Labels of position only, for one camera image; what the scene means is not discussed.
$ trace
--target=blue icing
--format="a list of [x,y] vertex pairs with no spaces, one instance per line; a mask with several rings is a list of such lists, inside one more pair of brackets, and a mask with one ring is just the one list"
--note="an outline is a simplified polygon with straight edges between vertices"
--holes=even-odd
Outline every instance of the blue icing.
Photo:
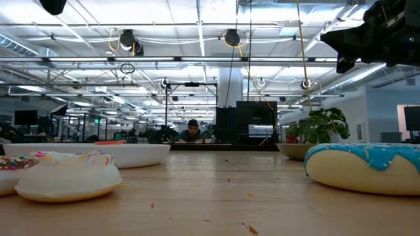
[[305,172],[306,163],[310,157],[325,150],[351,152],[366,161],[369,167],[378,171],[388,169],[395,155],[401,155],[411,162],[420,174],[420,145],[411,144],[318,144],[306,153],[304,159]]

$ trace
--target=monitor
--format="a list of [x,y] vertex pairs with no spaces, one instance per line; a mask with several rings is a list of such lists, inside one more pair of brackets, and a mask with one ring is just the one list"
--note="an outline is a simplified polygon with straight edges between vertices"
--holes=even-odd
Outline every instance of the monitor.
[[36,125],[37,110],[25,110],[14,112],[14,125]]
[[406,128],[408,131],[420,131],[420,106],[405,107]]

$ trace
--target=duct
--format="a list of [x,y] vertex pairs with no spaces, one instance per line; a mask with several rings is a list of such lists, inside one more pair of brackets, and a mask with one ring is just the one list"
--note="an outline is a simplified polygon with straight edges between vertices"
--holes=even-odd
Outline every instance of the duct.
[[28,44],[2,29],[0,29],[0,46],[10,49],[22,56],[38,56],[36,50],[31,49]]

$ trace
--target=brown bowl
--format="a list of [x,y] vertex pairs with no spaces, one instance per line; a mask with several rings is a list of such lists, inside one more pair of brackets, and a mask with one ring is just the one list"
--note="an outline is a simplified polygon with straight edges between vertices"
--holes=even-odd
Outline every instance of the brown bowl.
[[292,160],[304,161],[306,152],[314,144],[277,144],[279,151]]

